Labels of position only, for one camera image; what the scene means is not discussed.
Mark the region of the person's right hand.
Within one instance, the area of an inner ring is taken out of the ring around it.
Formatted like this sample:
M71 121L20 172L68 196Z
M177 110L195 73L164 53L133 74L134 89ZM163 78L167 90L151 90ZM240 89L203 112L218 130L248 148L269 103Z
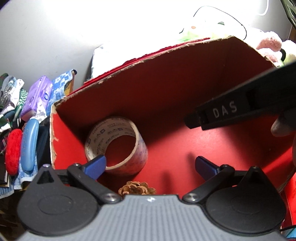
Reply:
M272 135L275 137L284 137L292 134L294 135L292 144L292 162L295 166L295 128L285 123L284 120L277 118L275 122L272 124L270 130Z

